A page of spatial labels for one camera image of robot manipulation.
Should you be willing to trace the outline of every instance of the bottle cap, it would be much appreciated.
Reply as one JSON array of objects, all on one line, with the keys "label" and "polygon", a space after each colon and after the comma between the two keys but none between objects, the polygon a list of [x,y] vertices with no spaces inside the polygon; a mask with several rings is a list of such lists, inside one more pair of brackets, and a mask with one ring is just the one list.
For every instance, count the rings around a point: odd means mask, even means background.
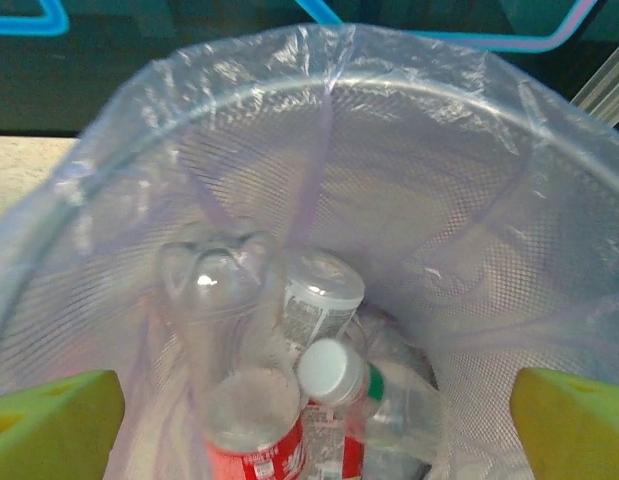
[{"label": "bottle cap", "polygon": [[352,401],[364,387],[367,362],[348,345],[324,338],[300,357],[298,382],[316,402],[336,407]]}]

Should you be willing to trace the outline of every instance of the plastic bottle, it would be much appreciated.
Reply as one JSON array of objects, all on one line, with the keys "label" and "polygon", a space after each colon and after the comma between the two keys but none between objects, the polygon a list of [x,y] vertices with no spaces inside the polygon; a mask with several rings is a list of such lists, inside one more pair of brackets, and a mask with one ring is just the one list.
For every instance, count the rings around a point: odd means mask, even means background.
[{"label": "plastic bottle", "polygon": [[306,454],[280,330],[284,259],[265,232],[187,228],[198,238],[165,245],[161,271],[214,477],[298,479]]},{"label": "plastic bottle", "polygon": [[333,339],[300,357],[298,380],[314,401],[344,416],[346,433],[391,451],[433,463],[443,447],[444,402],[412,369],[392,361],[366,361]]},{"label": "plastic bottle", "polygon": [[[365,351],[364,332],[356,322],[349,323],[342,340],[356,351]],[[360,480],[363,477],[365,446],[345,435],[342,419],[333,408],[310,402],[302,412],[302,428],[308,454],[303,475],[307,480]]]},{"label": "plastic bottle", "polygon": [[[434,382],[433,371],[422,351],[410,348],[396,329],[397,320],[385,311],[364,305],[358,309],[351,325],[363,332],[365,348],[356,351],[367,359],[379,358],[406,365],[427,383]],[[428,465],[406,453],[387,451],[367,445],[363,466],[365,480],[416,480],[423,478]]]},{"label": "plastic bottle", "polygon": [[321,338],[340,338],[362,302],[360,275],[334,255],[315,247],[285,250],[287,286],[282,328],[296,360]]}]

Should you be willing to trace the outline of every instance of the bottle label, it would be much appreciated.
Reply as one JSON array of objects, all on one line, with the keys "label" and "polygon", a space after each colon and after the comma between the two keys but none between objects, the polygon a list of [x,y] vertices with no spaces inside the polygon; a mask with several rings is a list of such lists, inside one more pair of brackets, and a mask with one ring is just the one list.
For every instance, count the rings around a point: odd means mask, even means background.
[{"label": "bottle label", "polygon": [[304,441],[310,463],[308,480],[357,480],[362,476],[364,444],[345,436],[342,419],[316,402],[302,412]]},{"label": "bottle label", "polygon": [[217,480],[296,480],[307,457],[300,417],[287,435],[265,450],[236,453],[209,442],[206,446]]},{"label": "bottle label", "polygon": [[319,303],[308,293],[307,285],[287,280],[282,330],[300,350],[321,338],[340,338],[351,321],[357,300],[322,298]]},{"label": "bottle label", "polygon": [[367,398],[371,398],[377,402],[382,400],[385,394],[385,381],[382,378],[382,373],[373,363],[369,364],[369,388],[367,389]]}]

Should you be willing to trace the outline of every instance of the plastic trash bag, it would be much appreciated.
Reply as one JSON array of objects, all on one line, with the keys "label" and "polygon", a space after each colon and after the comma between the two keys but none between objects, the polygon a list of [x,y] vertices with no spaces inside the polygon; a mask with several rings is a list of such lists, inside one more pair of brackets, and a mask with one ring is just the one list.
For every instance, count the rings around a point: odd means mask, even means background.
[{"label": "plastic trash bag", "polygon": [[0,393],[118,372],[107,479],[209,478],[154,255],[248,216],[334,251],[453,407],[430,478],[532,478],[520,367],[619,384],[619,133],[496,56],[315,25],[176,52],[0,221]]}]

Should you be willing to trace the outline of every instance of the yellow object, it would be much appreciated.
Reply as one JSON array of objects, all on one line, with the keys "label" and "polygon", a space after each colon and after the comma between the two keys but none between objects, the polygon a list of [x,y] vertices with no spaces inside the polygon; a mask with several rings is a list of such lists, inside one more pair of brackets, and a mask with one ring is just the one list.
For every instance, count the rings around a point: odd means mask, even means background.
[{"label": "yellow object", "polygon": [[510,407],[536,480],[619,480],[618,386],[525,368]]},{"label": "yellow object", "polygon": [[124,409],[109,370],[0,397],[0,480],[101,480]]}]

